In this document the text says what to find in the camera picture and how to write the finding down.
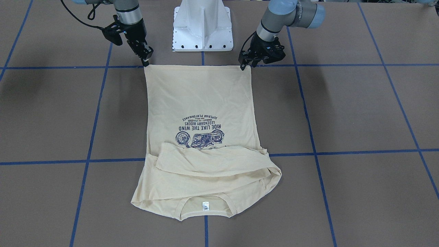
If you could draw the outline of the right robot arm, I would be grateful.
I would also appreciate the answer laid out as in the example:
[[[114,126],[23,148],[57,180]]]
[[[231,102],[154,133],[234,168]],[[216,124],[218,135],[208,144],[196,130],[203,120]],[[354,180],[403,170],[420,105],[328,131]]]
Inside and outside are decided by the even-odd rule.
[[[95,11],[100,5],[114,5],[116,11],[116,14],[113,16],[114,22],[107,27],[100,27],[81,21],[68,9],[64,1],[61,1],[66,11],[74,17],[74,19],[83,25],[99,29],[105,39],[114,45],[121,46],[123,44],[120,36],[120,34],[123,33],[127,39],[127,44],[135,55],[139,57],[142,65],[144,67],[149,66],[149,59],[154,50],[148,45],[146,40],[147,30],[138,0],[74,0],[73,2],[76,4],[93,5],[88,16],[89,20],[94,19]]]

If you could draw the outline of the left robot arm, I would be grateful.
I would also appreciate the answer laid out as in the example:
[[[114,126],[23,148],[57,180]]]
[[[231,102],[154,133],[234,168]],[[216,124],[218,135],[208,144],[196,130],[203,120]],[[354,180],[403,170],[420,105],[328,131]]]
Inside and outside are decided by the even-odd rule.
[[[278,34],[283,27],[318,28],[325,19],[324,6],[310,0],[271,0],[259,25],[246,42],[247,50],[242,50],[238,61],[240,69],[256,67],[259,62],[275,63],[285,58],[284,46]]]

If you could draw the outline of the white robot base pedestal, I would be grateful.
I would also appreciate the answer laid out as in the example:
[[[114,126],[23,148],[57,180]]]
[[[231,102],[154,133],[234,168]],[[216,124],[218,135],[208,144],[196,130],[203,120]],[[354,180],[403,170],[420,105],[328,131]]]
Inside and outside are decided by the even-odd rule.
[[[221,0],[183,0],[174,8],[172,50],[223,52],[234,48],[230,9]]]

